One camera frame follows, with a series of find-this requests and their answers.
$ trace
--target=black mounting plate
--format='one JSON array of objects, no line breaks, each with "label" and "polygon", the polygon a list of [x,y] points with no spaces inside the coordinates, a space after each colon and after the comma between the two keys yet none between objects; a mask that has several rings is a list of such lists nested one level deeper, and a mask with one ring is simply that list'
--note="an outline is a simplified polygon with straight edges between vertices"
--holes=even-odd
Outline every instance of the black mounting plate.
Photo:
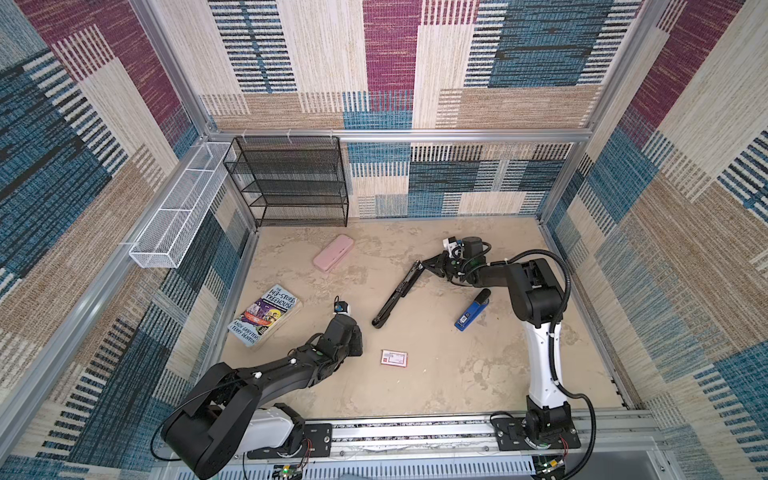
[{"label": "black mounting plate", "polygon": [[[330,423],[310,423],[304,425],[304,437],[312,442],[312,458],[331,456],[331,433],[333,425]],[[302,458],[306,453],[307,442],[302,442],[299,451],[295,455],[285,458]],[[249,460],[262,460],[265,458],[283,458],[277,454],[276,449],[251,450],[246,454]]]},{"label": "black mounting plate", "polygon": [[[494,437],[496,437],[496,444],[499,450],[502,452],[537,450],[525,441],[525,431],[522,425],[524,419],[525,417],[496,417],[491,419],[491,425],[493,425],[493,432],[495,433]],[[571,432],[576,432],[573,423],[571,423],[570,428],[561,433],[561,436],[568,443],[569,449],[578,449],[581,447],[581,440],[578,439],[578,434]],[[562,450],[563,445],[558,440],[557,443],[552,444],[551,448]]]}]

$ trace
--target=pink box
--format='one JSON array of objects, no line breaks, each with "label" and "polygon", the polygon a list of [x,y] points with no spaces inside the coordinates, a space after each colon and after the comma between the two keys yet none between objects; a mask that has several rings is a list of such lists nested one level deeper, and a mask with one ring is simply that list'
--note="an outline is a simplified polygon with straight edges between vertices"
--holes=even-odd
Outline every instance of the pink box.
[{"label": "pink box", "polygon": [[354,245],[355,240],[347,235],[339,235],[329,246],[317,254],[312,263],[321,271],[329,272],[342,258],[346,257]]}]

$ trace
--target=beige table surface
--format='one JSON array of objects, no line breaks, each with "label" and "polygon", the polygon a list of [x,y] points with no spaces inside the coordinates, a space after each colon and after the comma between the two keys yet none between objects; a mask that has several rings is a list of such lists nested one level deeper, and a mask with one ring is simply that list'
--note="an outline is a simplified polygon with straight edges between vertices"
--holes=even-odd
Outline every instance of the beige table surface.
[{"label": "beige table surface", "polygon": [[[318,271],[312,259],[340,233],[355,240],[353,251],[331,272]],[[492,288],[485,312],[459,332],[453,323],[479,290],[453,286],[424,272],[383,328],[374,329],[370,323],[415,260],[440,253],[443,238],[469,236],[493,246],[491,261],[546,248],[532,218],[263,228],[238,311],[275,283],[298,296],[303,307],[253,348],[230,334],[222,360],[241,367],[284,357],[313,333],[325,330],[333,317],[333,297],[339,295],[361,326],[363,356],[348,358],[317,386],[277,401],[305,418],[525,410],[528,353],[522,323],[511,311],[505,288]],[[565,312],[561,344],[566,387],[589,395],[595,407],[620,406],[621,398],[573,302]],[[407,352],[408,366],[381,365],[383,349]],[[579,400],[571,404],[586,408]]]}]

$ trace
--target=book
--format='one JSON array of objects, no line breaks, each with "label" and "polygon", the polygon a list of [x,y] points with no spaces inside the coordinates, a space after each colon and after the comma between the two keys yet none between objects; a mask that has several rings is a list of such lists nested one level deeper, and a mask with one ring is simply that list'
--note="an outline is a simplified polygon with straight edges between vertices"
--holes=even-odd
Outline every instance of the book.
[{"label": "book", "polygon": [[236,316],[227,328],[247,346],[254,346],[282,325],[282,320],[295,310],[298,302],[291,292],[275,285]]}]

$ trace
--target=wire mesh shelf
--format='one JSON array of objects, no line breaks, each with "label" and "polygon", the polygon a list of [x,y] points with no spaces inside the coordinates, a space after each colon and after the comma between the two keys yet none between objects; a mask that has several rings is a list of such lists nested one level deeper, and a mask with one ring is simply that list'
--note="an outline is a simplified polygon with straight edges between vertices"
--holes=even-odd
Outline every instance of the wire mesh shelf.
[{"label": "wire mesh shelf", "polygon": [[179,176],[131,248],[141,268],[178,268],[227,177],[223,161],[235,158],[230,144],[207,142]]},{"label": "wire mesh shelf", "polygon": [[224,166],[259,227],[346,227],[349,195],[336,137],[236,137]]}]

